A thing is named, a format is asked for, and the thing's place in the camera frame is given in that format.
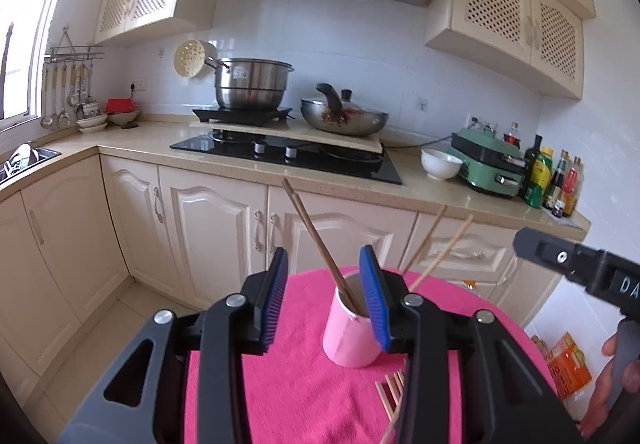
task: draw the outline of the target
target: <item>pot label sticker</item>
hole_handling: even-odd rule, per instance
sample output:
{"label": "pot label sticker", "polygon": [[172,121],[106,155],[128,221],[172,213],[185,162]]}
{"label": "pot label sticker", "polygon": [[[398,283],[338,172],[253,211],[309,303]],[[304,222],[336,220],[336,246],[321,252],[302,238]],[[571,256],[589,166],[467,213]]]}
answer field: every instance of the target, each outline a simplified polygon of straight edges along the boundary
{"label": "pot label sticker", "polygon": [[246,69],[242,66],[234,67],[234,73],[232,74],[233,79],[245,79],[246,78]]}

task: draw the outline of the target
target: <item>black bottle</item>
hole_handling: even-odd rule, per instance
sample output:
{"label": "black bottle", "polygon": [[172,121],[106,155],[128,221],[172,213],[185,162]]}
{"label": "black bottle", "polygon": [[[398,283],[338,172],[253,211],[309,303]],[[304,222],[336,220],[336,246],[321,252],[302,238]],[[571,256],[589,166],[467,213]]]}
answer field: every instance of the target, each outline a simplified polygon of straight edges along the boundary
{"label": "black bottle", "polygon": [[524,194],[527,193],[529,181],[531,180],[531,170],[533,169],[533,163],[536,160],[536,157],[540,154],[541,144],[542,135],[536,135],[536,140],[533,143],[533,146],[531,148],[527,148],[527,151],[524,153],[524,160],[526,161],[526,166],[524,167],[524,180],[522,181],[522,186],[518,192],[518,195],[522,198],[524,198]]}

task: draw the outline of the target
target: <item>strainer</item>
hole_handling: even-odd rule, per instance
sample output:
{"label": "strainer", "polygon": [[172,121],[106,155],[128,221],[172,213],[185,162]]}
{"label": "strainer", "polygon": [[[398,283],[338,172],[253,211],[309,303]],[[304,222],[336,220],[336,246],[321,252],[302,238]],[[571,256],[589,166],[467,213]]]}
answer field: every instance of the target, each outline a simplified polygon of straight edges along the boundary
{"label": "strainer", "polygon": [[174,68],[183,78],[193,78],[205,65],[215,69],[217,57],[216,47],[209,42],[187,40],[175,50]]}

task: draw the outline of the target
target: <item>window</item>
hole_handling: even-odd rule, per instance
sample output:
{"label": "window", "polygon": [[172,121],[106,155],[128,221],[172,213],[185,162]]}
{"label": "window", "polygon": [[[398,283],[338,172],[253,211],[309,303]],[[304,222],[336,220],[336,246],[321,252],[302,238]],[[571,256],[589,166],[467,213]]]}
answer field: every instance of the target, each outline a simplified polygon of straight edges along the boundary
{"label": "window", "polygon": [[52,0],[0,0],[0,131],[40,114],[34,82],[42,71]]}

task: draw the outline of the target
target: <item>stove knob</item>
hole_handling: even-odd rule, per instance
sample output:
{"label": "stove knob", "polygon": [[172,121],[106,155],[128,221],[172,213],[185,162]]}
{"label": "stove knob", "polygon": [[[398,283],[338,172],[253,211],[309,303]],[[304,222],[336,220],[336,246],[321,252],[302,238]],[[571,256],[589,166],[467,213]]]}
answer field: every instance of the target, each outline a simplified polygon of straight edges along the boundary
{"label": "stove knob", "polygon": [[256,141],[254,143],[254,153],[257,155],[264,154],[265,149],[267,148],[267,143],[264,141]]}
{"label": "stove knob", "polygon": [[289,146],[284,150],[285,159],[295,159],[298,156],[298,149],[296,147]]}

